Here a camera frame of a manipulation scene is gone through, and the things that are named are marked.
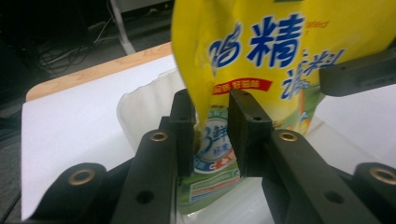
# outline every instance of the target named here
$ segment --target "dark floor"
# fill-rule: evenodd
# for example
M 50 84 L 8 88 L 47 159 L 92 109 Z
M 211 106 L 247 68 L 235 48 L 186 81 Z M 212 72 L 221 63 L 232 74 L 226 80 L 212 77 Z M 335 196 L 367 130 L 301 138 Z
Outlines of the dark floor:
M 151 13 L 140 18 L 125 20 L 128 36 L 136 51 L 149 49 L 170 41 L 172 10 Z M 100 33 L 106 21 L 92 30 Z M 46 50 L 41 55 L 40 67 L 48 78 L 61 77 L 100 63 L 125 56 L 119 40 L 117 28 L 110 22 L 93 46 L 68 46 L 63 43 L 48 42 L 40 46 Z M 24 96 L 0 107 L 0 118 L 21 118 Z M 1 123 L 0 129 L 0 224 L 21 222 L 21 128 L 12 129 Z

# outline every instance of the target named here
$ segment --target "yellow snack bag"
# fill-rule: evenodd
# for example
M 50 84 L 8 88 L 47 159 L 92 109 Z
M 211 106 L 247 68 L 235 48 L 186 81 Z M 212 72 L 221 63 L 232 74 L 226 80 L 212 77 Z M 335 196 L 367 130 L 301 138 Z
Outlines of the yellow snack bag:
M 276 128 L 305 133 L 318 104 L 318 70 L 386 49 L 395 36 L 393 0 L 177 0 L 173 51 L 201 133 L 197 175 L 181 185 L 180 204 L 193 206 L 185 213 L 238 179 L 224 134 L 231 88 L 249 91 Z

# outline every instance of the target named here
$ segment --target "cable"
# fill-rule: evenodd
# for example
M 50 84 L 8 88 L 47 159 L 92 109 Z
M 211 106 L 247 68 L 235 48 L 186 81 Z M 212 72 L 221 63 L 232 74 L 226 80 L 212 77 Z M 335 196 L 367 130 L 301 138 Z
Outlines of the cable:
M 110 37 L 101 38 L 101 39 L 98 40 L 98 42 L 99 41 L 110 40 L 110 39 L 118 39 L 118 38 L 119 38 L 118 36 L 110 36 Z
M 79 62 L 75 63 L 75 60 L 78 58 L 79 54 L 83 51 L 83 50 L 87 50 L 87 52 L 85 53 L 85 55 L 82 57 L 81 60 L 79 60 Z M 64 65 L 59 65 L 56 67 L 51 66 L 50 70 L 52 72 L 51 74 L 51 78 L 56 78 L 58 77 L 57 74 L 62 73 L 64 71 L 66 71 L 67 69 L 69 69 L 69 67 L 71 65 L 78 65 L 81 64 L 82 62 L 84 62 L 84 60 L 87 58 L 88 54 L 90 53 L 90 48 L 84 47 L 84 46 L 80 46 L 77 49 L 73 50 L 73 52 L 71 52 L 70 54 L 68 54 L 68 58 L 67 58 L 67 64 Z
M 59 43 L 46 43 L 45 45 L 49 45 L 49 47 L 44 50 L 40 50 L 37 60 L 39 67 L 45 67 L 46 63 L 49 63 L 65 54 L 63 46 Z
M 110 19 L 108 19 L 108 21 L 106 22 L 106 24 L 105 24 L 105 26 L 103 27 L 102 31 L 100 32 L 99 36 L 93 41 L 93 44 L 95 44 L 95 43 L 99 40 L 99 38 L 100 38 L 100 36 L 102 35 L 103 31 L 106 29 L 108 23 L 109 23 L 110 21 L 112 21 L 112 19 L 113 19 L 112 17 L 110 17 Z
M 110 10 L 110 4 L 109 3 L 110 3 L 110 0 L 107 0 L 107 3 L 106 3 L 107 11 L 108 11 L 108 14 L 110 14 L 111 19 L 114 20 L 114 15 L 113 15 L 113 13 Z
M 45 61 L 45 64 L 46 64 L 46 65 L 49 65 L 49 64 L 51 64 L 51 63 L 56 63 L 56 62 L 58 62 L 59 60 L 65 58 L 65 57 L 67 57 L 67 56 L 69 56 L 71 53 L 73 53 L 73 52 L 75 52 L 75 51 L 77 51 L 77 50 L 79 50 L 79 48 L 72 49 L 72 50 L 70 50 L 69 52 L 66 52 L 65 54 L 63 54 L 62 56 L 59 56 L 59 57 L 56 58 L 56 59 L 53 59 L 53 60 L 51 60 L 51 61 L 49 61 L 49 62 L 46 62 L 46 61 Z
M 43 63 L 39 63 L 39 67 L 41 68 L 41 69 L 43 69 L 43 70 L 46 70 L 46 71 L 48 71 L 48 70 L 51 70 L 52 71 L 52 73 L 53 74 L 55 74 L 55 71 L 52 69 L 52 67 L 47 63 L 47 60 L 45 59 L 45 58 L 42 58 L 42 60 L 45 62 L 44 64 Z

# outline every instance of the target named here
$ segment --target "black wire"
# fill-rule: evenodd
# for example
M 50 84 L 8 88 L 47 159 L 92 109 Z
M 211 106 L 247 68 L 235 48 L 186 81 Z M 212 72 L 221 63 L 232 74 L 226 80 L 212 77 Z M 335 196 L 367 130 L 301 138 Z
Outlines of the black wire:
M 93 42 L 94 48 L 99 48 L 105 41 L 113 39 L 113 38 L 107 38 L 109 30 L 110 30 L 110 28 L 112 28 L 111 25 L 114 25 L 114 20 L 111 24 L 110 24 L 110 22 L 108 23 L 108 25 L 105 24 L 104 26 L 106 26 L 106 27 L 102 28 L 103 30 L 101 29 L 100 31 L 97 32 L 97 34 L 96 34 L 97 37 L 95 39 L 95 42 Z
M 47 43 L 47 44 L 48 45 L 52 44 L 52 46 L 49 46 L 47 49 L 42 50 L 38 55 L 38 60 L 41 59 L 44 62 L 50 62 L 50 61 L 52 61 L 58 57 L 61 57 L 62 55 L 65 54 L 64 46 L 61 43 Z M 53 51 L 57 51 L 57 50 L 59 50 L 60 53 L 55 55 L 54 54 L 55 52 L 53 52 Z
M 81 50 L 86 50 L 87 52 L 85 53 L 85 55 L 82 57 L 82 59 L 81 59 L 78 63 L 75 63 L 75 62 L 74 62 L 74 61 L 77 59 L 77 57 L 78 57 L 78 55 L 76 55 L 76 57 L 75 57 L 72 61 L 70 61 L 70 64 L 71 64 L 71 65 L 79 65 L 79 64 L 81 64 L 82 62 L 85 61 L 85 59 L 87 58 L 87 56 L 88 56 L 88 55 L 90 54 L 90 52 L 91 52 L 91 48 L 87 48 L 87 49 L 80 48 L 80 49 L 77 51 L 77 54 L 79 54 L 79 52 L 80 52 Z
M 41 69 L 46 70 L 46 71 L 51 70 L 52 73 L 54 74 L 55 71 L 54 71 L 54 70 L 52 69 L 52 67 L 50 66 L 50 64 L 49 64 L 50 61 L 47 61 L 45 58 L 42 58 L 42 60 L 45 62 L 45 64 L 41 63 L 41 64 L 39 65 L 39 67 L 40 67 Z
M 67 64 L 59 65 L 57 67 L 49 66 L 50 70 L 52 71 L 51 77 L 56 78 L 56 77 L 58 77 L 57 74 L 65 72 L 67 69 L 69 69 L 70 65 L 72 65 L 73 61 L 77 58 L 78 53 L 80 52 L 80 50 L 82 48 L 83 47 L 80 46 L 80 47 L 78 47 L 78 49 L 76 51 L 73 51 L 73 52 L 69 53 L 69 55 L 67 55 Z
M 110 0 L 107 0 L 106 6 L 107 6 L 108 14 L 110 14 L 111 18 L 112 18 L 113 20 L 115 20 L 115 19 L 114 19 L 113 12 L 112 12 L 111 9 L 110 9 Z
M 9 206 L 7 211 L 4 213 L 3 217 L 0 220 L 0 224 L 6 223 L 6 220 L 9 217 L 9 214 L 11 214 L 12 210 L 14 209 L 15 205 L 17 204 L 17 202 L 20 198 L 21 198 L 21 191 L 18 192 L 17 196 L 15 196 L 14 200 L 12 201 L 12 204 Z

